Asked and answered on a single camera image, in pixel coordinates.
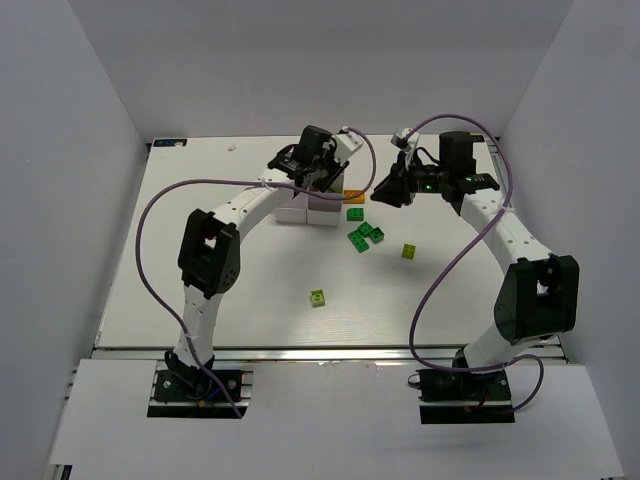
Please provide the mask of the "lime green small lego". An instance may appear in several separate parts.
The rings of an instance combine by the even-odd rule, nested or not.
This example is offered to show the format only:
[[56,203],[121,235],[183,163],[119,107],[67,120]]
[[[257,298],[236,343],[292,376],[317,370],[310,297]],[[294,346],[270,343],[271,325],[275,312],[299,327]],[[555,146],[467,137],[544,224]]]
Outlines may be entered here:
[[404,244],[401,251],[401,257],[412,260],[415,257],[416,246],[412,244]]

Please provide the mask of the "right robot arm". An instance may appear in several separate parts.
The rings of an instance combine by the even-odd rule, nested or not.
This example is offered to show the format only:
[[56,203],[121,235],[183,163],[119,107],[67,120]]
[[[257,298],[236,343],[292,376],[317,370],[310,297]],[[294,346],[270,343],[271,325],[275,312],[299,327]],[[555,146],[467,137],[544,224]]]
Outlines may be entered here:
[[506,206],[506,193],[493,176],[477,172],[473,135],[440,134],[439,156],[431,164],[419,158],[418,134],[399,130],[391,142],[399,150],[397,160],[372,200],[400,208],[418,194],[440,195],[476,230],[504,274],[492,325],[461,349],[454,367],[473,373],[496,370],[537,342],[572,330],[577,261],[540,243]]

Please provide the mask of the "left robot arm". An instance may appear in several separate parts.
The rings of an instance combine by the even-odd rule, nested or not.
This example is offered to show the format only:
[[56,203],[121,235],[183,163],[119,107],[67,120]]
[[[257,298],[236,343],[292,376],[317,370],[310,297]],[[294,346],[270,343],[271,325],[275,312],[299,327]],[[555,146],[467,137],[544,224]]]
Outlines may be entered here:
[[361,147],[362,141],[346,130],[332,134],[309,125],[296,144],[281,149],[267,164],[255,187],[210,212],[196,209],[189,215],[178,256],[184,326],[165,359],[192,398],[202,398],[212,388],[201,367],[213,363],[213,330],[222,296],[239,277],[242,240],[297,195],[295,186],[326,191]]

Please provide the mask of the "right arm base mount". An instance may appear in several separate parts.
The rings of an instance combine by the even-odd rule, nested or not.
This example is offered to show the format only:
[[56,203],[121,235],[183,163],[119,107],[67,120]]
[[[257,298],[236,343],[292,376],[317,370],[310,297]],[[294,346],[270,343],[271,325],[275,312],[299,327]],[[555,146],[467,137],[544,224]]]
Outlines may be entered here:
[[407,384],[419,393],[423,425],[515,422],[505,371],[476,374],[419,369],[408,377]]

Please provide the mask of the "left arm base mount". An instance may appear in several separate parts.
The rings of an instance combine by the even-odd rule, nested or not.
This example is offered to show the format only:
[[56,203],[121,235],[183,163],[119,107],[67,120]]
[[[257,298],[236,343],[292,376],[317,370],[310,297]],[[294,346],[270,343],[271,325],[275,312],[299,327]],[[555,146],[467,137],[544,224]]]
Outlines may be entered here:
[[147,408],[148,418],[239,420],[249,406],[253,372],[239,369],[215,370],[240,415],[237,415],[220,386],[205,376],[204,383],[191,388],[167,368],[154,376]]

